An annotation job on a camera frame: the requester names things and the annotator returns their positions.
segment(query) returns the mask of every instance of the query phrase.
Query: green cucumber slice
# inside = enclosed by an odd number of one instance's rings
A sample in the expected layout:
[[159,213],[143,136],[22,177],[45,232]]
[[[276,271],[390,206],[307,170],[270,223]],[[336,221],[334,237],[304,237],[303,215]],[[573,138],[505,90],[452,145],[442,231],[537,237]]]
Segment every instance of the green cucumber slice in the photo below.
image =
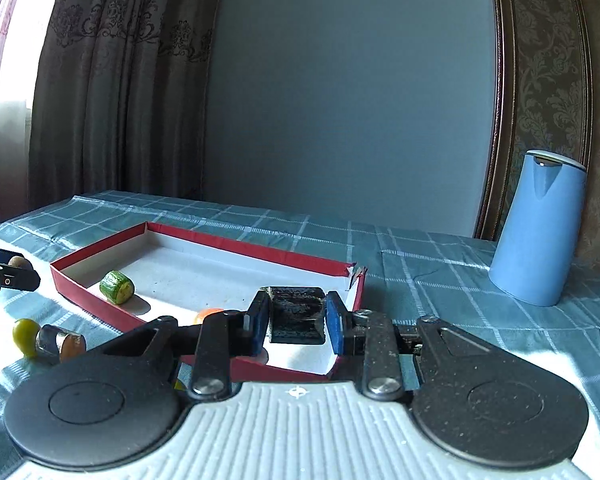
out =
[[119,270],[112,270],[100,280],[100,291],[111,303],[120,305],[136,291],[134,283]]

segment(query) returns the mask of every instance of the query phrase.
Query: gray base plate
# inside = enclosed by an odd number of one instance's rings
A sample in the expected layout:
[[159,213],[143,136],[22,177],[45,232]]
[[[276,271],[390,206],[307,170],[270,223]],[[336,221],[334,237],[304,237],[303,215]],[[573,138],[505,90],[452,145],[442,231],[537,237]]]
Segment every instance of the gray base plate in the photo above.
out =
[[[84,473],[25,462],[10,478],[77,480]],[[463,461],[426,439],[400,404],[367,399],[352,383],[245,383],[229,400],[195,406],[160,449],[89,478],[587,479],[569,461],[525,472]]]

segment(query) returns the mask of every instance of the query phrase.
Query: brown patterned curtain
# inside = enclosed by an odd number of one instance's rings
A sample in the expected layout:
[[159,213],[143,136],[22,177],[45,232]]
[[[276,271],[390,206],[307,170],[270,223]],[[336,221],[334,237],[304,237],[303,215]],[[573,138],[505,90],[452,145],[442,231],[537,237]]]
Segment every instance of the brown patterned curtain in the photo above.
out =
[[56,0],[40,56],[29,205],[104,189],[196,198],[218,0]]

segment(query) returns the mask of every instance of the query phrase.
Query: yellow-green fruit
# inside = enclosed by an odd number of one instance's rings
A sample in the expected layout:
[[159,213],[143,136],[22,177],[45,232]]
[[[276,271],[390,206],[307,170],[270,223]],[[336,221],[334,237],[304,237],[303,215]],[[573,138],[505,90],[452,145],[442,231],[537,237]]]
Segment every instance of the yellow-green fruit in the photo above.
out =
[[13,342],[24,354],[24,357],[36,356],[36,336],[40,325],[32,319],[19,319],[13,325]]

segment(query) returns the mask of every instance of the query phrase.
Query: orange ball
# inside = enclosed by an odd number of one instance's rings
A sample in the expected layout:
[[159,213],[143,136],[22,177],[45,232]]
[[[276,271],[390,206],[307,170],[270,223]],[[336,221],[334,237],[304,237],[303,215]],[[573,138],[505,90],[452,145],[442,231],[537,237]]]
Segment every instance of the orange ball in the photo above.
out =
[[195,319],[193,320],[193,324],[194,325],[202,324],[202,322],[205,320],[206,316],[211,316],[211,314],[215,314],[216,312],[222,312],[223,310],[224,310],[224,308],[204,308],[195,317]]

